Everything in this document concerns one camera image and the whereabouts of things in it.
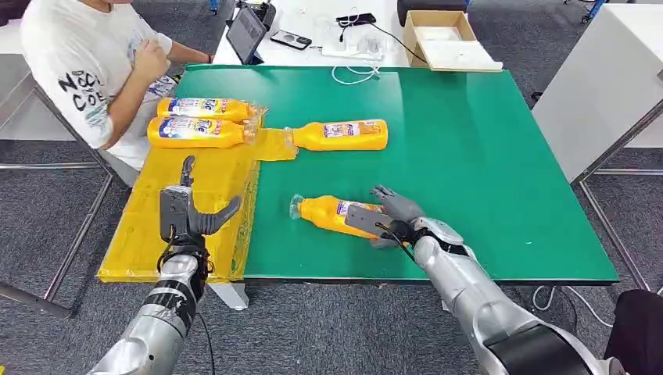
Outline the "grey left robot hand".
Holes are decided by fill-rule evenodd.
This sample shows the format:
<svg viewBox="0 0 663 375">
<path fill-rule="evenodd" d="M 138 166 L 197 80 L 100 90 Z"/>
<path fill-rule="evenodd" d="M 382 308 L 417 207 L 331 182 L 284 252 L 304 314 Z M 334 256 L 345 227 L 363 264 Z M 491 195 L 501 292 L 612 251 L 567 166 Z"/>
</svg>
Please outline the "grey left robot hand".
<svg viewBox="0 0 663 375">
<path fill-rule="evenodd" d="M 159 193 L 159 233 L 173 246 L 204 247 L 204 236 L 218 230 L 239 211 L 240 195 L 235 195 L 220 211 L 200 212 L 193 199 L 192 167 L 195 156 L 185 158 L 179 184 L 162 188 Z"/>
</svg>

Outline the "person's right hand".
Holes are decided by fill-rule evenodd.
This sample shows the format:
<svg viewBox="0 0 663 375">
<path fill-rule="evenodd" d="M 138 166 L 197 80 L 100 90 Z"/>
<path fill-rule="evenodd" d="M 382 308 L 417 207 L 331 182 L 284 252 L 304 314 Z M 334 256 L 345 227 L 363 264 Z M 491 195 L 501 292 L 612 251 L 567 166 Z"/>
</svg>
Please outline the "person's right hand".
<svg viewBox="0 0 663 375">
<path fill-rule="evenodd" d="M 165 74 L 169 67 L 167 56 L 157 40 L 145 39 L 134 54 L 132 76 L 151 83 Z"/>
</svg>

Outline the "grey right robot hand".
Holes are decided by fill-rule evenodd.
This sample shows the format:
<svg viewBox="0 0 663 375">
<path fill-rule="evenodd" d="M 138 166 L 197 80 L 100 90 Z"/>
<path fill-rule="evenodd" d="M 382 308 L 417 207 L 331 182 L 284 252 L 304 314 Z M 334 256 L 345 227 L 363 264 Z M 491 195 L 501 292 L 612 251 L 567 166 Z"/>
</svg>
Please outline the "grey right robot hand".
<svg viewBox="0 0 663 375">
<path fill-rule="evenodd" d="M 425 214 L 411 199 L 383 185 L 375 185 L 369 193 L 382 205 L 382 211 L 365 209 L 351 204 L 347 209 L 345 224 L 373 236 L 369 240 L 374 248 L 387 248 L 410 244 L 414 240 L 412 221 Z"/>
</svg>

